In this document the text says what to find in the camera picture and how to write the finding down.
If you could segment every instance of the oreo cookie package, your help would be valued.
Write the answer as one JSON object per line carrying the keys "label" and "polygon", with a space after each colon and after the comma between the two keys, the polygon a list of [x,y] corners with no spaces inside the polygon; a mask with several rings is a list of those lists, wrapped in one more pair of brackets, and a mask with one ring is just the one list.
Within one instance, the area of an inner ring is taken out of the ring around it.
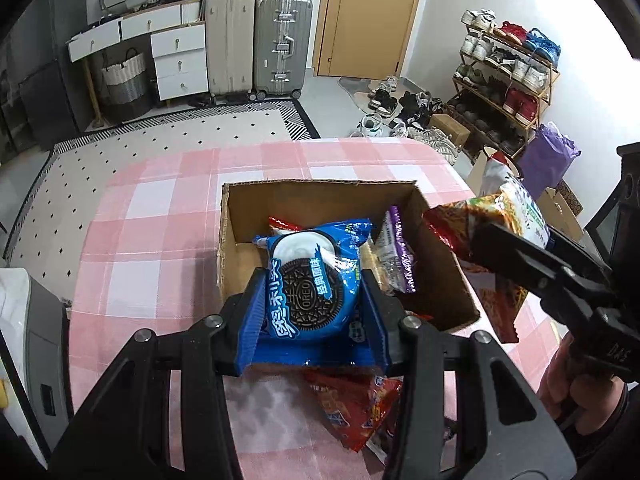
{"label": "oreo cookie package", "polygon": [[266,331],[284,340],[336,335],[353,314],[360,283],[358,248],[368,219],[324,224],[254,243],[269,253]]}

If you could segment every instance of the suitcase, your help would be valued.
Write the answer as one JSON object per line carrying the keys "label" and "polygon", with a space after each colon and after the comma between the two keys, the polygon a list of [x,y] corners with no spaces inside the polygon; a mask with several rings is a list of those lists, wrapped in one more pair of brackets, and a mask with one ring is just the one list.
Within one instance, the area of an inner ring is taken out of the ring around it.
{"label": "suitcase", "polygon": [[212,96],[250,92],[254,67],[255,0],[207,0],[205,44]]}
{"label": "suitcase", "polygon": [[254,82],[266,94],[300,97],[311,33],[311,0],[256,0]]}

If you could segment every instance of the cardboard package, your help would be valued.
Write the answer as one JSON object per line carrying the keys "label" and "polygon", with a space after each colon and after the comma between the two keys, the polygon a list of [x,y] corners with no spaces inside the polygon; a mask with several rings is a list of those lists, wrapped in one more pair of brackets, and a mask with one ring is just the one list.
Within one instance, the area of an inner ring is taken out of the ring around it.
{"label": "cardboard package", "polygon": [[469,129],[447,114],[433,114],[431,121],[429,121],[429,126],[439,128],[445,134],[451,136],[451,142],[456,146],[464,146],[469,138]]}
{"label": "cardboard package", "polygon": [[546,223],[558,229],[561,233],[579,242],[584,231],[578,224],[578,219],[569,208],[564,197],[552,187],[547,187],[536,201]]}
{"label": "cardboard package", "polygon": [[244,291],[255,267],[267,266],[256,235],[270,234],[268,217],[302,227],[369,218],[375,239],[386,210],[397,205],[404,239],[415,253],[417,292],[399,294],[406,310],[433,316],[440,330],[457,330],[479,319],[456,257],[422,221],[429,208],[414,182],[276,180],[225,184],[222,190],[218,287],[222,301]]}

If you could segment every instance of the human hand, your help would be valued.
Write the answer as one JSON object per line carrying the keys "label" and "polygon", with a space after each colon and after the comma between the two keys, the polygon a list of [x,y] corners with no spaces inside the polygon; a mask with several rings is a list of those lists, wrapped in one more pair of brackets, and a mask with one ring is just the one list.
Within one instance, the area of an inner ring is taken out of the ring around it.
{"label": "human hand", "polygon": [[616,409],[624,389],[624,383],[617,377],[593,377],[568,374],[569,348],[574,338],[567,333],[560,343],[551,362],[546,367],[540,381],[538,398],[554,420],[562,413],[560,404],[571,398],[583,411],[575,421],[578,434],[587,435],[599,430]]}

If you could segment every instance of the purple gift bag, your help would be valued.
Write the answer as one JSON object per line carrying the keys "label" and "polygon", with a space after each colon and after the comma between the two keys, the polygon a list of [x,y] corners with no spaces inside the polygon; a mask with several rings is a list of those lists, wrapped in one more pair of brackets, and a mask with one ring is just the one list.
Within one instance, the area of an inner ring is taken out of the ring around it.
{"label": "purple gift bag", "polygon": [[537,200],[547,187],[555,188],[581,153],[555,124],[540,124],[535,139],[518,161],[524,177],[522,183],[533,200]]}

